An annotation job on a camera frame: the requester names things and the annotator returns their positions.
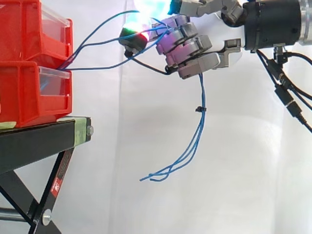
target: black metal stand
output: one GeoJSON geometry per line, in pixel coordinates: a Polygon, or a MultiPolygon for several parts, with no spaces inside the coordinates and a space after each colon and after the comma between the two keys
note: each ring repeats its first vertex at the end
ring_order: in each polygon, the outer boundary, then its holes
{"type": "Polygon", "coordinates": [[[67,117],[57,123],[25,129],[0,130],[0,193],[15,208],[0,208],[0,220],[27,222],[29,234],[61,234],[52,221],[74,148],[91,140],[87,117],[67,117]],[[58,154],[40,202],[14,172],[15,169],[58,154]]]}

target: red sticker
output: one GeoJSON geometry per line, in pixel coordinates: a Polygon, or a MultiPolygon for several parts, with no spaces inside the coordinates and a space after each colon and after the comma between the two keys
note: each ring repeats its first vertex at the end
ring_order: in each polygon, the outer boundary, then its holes
{"type": "Polygon", "coordinates": [[[53,182],[53,185],[52,185],[52,188],[51,188],[51,193],[52,195],[57,198],[58,195],[59,195],[59,190],[60,190],[60,187],[62,185],[62,180],[60,180],[59,178],[55,178],[54,182],[53,182]]]}

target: blue wire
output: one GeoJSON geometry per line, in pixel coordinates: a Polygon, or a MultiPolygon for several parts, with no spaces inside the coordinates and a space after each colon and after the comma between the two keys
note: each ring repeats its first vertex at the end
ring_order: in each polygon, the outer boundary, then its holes
{"type": "MultiPolygon", "coordinates": [[[[78,49],[80,47],[82,47],[85,42],[90,39],[101,27],[103,27],[103,25],[105,25],[106,23],[108,23],[109,21],[113,20],[114,18],[121,16],[121,15],[125,15],[125,14],[129,14],[129,13],[139,13],[139,11],[137,10],[131,10],[131,11],[124,11],[124,12],[120,12],[110,18],[108,18],[107,20],[105,20],[103,23],[101,23],[89,36],[86,37],[86,39],[80,44],[80,46],[78,47],[78,49]]],[[[70,61],[70,59],[73,57],[74,55],[72,54],[60,67],[58,67],[58,70],[60,70],[68,61],[70,61]]]]}
{"type": "Polygon", "coordinates": [[[69,69],[64,69],[64,71],[90,71],[90,70],[107,70],[107,69],[113,69],[113,68],[116,68],[116,67],[119,67],[127,62],[129,62],[130,60],[134,59],[135,57],[143,54],[145,51],[151,49],[154,45],[156,45],[164,36],[165,34],[167,33],[164,32],[153,44],[151,44],[150,46],[146,47],[144,50],[140,51],[139,53],[137,53],[136,55],[132,56],[131,58],[128,58],[127,60],[121,62],[121,63],[118,63],[116,65],[113,65],[113,66],[109,66],[109,67],[87,67],[87,68],[69,68],[69,69]]]}
{"type": "MultiPolygon", "coordinates": [[[[74,61],[77,56],[80,54],[80,52],[85,48],[85,47],[88,47],[88,46],[96,46],[96,45],[105,45],[105,44],[108,44],[108,43],[111,43],[113,41],[117,41],[117,40],[120,40],[120,39],[129,39],[129,38],[132,38],[132,37],[135,37],[137,35],[140,35],[141,33],[144,33],[144,32],[151,32],[151,31],[157,31],[159,29],[166,29],[165,27],[158,27],[158,28],[152,28],[152,29],[148,29],[148,30],[144,30],[142,32],[139,32],[139,33],[135,33],[135,34],[132,34],[132,35],[129,35],[129,36],[124,36],[124,37],[120,37],[120,38],[114,38],[114,39],[111,39],[111,40],[107,40],[107,41],[103,41],[103,42],[96,42],[96,43],[89,43],[89,44],[85,44],[83,46],[81,46],[80,48],[78,48],[68,59],[67,61],[65,61],[64,63],[68,63],[69,60],[72,60],[74,61]]],[[[65,70],[70,64],[68,64],[67,66],[65,66],[64,68],[61,68],[59,70],[65,70]]]]}
{"type": "MultiPolygon", "coordinates": [[[[200,74],[199,78],[200,78],[200,84],[201,84],[201,90],[202,90],[202,95],[201,95],[202,107],[206,108],[206,94],[205,94],[205,88],[204,88],[204,83],[203,83],[203,74],[200,74]]],[[[166,180],[171,173],[173,173],[173,172],[175,172],[175,171],[177,171],[177,170],[187,166],[193,160],[193,158],[194,158],[194,156],[195,156],[195,154],[197,152],[197,149],[198,149],[198,146],[199,146],[199,142],[200,142],[200,139],[201,139],[201,135],[202,135],[202,132],[203,132],[203,129],[204,129],[204,126],[205,126],[205,117],[206,117],[206,113],[202,112],[198,128],[197,128],[197,130],[196,130],[196,132],[195,132],[195,134],[194,134],[190,144],[188,145],[188,147],[184,151],[184,153],[172,165],[167,166],[167,167],[163,168],[162,170],[160,170],[160,171],[158,171],[156,173],[149,174],[148,176],[140,179],[140,181],[144,181],[146,179],[149,179],[150,181],[153,181],[153,182],[162,182],[162,181],[166,180]],[[184,163],[183,165],[178,166],[178,167],[173,169],[174,166],[180,164],[185,159],[187,159],[192,152],[193,152],[192,156],[190,157],[190,159],[186,163],[184,163]],[[165,177],[162,178],[162,179],[154,179],[153,178],[154,176],[165,176],[165,177]]]]}

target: green tape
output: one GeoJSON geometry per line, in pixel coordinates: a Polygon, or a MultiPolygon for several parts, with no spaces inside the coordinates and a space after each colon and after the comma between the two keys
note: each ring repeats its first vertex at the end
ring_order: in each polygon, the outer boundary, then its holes
{"type": "Polygon", "coordinates": [[[81,145],[86,142],[87,138],[87,118],[85,117],[64,117],[60,118],[58,122],[61,121],[75,121],[75,144],[74,147],[81,145]]]}
{"type": "Polygon", "coordinates": [[[3,122],[0,123],[0,129],[11,129],[15,128],[16,122],[3,122]]]}

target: stacked storage bins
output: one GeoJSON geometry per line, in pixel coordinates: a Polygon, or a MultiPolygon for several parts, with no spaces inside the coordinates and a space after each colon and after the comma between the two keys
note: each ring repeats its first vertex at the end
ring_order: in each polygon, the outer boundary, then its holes
{"type": "Polygon", "coordinates": [[[73,25],[40,0],[0,0],[0,128],[56,121],[72,111],[73,25]]]}

